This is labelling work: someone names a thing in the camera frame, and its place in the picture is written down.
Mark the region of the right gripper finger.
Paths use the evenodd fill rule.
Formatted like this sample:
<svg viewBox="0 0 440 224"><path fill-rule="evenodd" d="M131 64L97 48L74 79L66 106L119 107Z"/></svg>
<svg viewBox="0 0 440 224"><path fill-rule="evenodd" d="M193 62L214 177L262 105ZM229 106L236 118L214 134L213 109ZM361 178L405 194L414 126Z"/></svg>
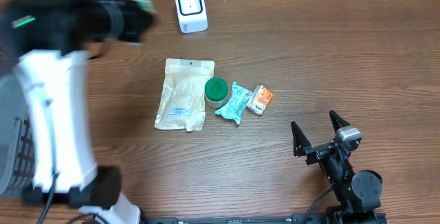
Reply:
<svg viewBox="0 0 440 224"><path fill-rule="evenodd" d="M342 117L340 117L334 110L330 110L329 117L331 119L331 123L333 125L333 129L334 129L335 133L337 133L337 131L340 128L351 125L346 120L344 120Z"/></svg>
<svg viewBox="0 0 440 224"><path fill-rule="evenodd" d="M311 148L311 143L295 121L291 123L291 130L294 142L294 155L297 157L305 156L307 154L307 150Z"/></svg>

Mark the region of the orange snack packet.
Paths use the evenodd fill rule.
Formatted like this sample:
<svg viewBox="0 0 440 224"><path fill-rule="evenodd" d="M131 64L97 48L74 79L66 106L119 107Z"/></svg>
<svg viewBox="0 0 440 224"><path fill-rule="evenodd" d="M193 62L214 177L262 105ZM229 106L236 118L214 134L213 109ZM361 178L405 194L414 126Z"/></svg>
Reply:
<svg viewBox="0 0 440 224"><path fill-rule="evenodd" d="M259 85L254 90L251 98L247 102L247 108L257 115L262 115L274 94L263 85Z"/></svg>

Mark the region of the teal tissue packet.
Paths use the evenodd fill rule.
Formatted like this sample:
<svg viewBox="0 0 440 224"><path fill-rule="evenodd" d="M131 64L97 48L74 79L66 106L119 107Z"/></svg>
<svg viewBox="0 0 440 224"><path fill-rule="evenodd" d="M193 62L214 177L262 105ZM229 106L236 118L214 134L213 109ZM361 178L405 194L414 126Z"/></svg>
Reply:
<svg viewBox="0 0 440 224"><path fill-rule="evenodd" d="M215 111L215 114L227 120L234 120L237 125L240 125L243 111L247 107L248 100L251 96L252 92L250 90L233 82L230 99L225 105Z"/></svg>

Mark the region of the green lid jar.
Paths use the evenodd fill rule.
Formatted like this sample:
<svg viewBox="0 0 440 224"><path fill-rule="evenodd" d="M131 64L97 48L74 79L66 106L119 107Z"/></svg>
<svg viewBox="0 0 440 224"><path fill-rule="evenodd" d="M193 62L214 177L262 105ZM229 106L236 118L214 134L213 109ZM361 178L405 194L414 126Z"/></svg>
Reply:
<svg viewBox="0 0 440 224"><path fill-rule="evenodd" d="M214 108L221 108L228 98L228 85L223 78L211 78L205 84L204 89L207 104Z"/></svg>

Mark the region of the beige paper pouch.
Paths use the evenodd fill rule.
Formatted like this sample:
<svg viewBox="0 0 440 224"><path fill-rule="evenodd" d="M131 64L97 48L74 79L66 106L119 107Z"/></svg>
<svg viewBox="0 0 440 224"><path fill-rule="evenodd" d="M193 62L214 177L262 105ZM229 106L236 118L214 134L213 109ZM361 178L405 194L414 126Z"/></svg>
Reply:
<svg viewBox="0 0 440 224"><path fill-rule="evenodd" d="M154 127L200 131L206 118L205 84L214 76L211 60L168 58Z"/></svg>

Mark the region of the green tissue packet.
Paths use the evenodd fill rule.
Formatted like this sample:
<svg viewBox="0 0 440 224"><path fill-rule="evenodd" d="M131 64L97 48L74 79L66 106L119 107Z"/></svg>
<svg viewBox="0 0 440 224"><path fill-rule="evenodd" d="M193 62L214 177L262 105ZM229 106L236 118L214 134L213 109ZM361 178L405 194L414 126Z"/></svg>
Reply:
<svg viewBox="0 0 440 224"><path fill-rule="evenodd" d="M156 14L155 7L151 0L135 0L137 4L143 9L145 12L149 14Z"/></svg>

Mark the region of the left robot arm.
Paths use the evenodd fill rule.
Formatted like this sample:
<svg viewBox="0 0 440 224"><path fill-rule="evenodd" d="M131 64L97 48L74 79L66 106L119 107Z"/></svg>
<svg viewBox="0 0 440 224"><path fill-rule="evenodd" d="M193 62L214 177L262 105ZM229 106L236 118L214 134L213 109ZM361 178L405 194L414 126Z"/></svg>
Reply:
<svg viewBox="0 0 440 224"><path fill-rule="evenodd" d="M83 223L145 223L122 193L120 169L94 157L87 112L85 43L138 43L154 22L148 0L9 0L1 12L1 73L17 79L29 116L18 140L34 151L32 182L21 197L79 210Z"/></svg>

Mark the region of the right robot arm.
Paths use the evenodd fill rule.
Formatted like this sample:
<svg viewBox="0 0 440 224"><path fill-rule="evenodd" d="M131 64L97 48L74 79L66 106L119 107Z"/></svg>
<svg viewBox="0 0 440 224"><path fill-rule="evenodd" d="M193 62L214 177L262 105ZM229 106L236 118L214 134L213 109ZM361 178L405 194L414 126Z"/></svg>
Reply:
<svg viewBox="0 0 440 224"><path fill-rule="evenodd" d="M293 214L293 223L386 223L386 215L378 214L381 206L382 177L373 170L354 172L349 163L351 153L362 140L360 130L329 112L335 137L326 144L313 147L299 125L293 121L294 156L305 157L308 165L318 164L329 180L330 188L322 193L304 214Z"/></svg>

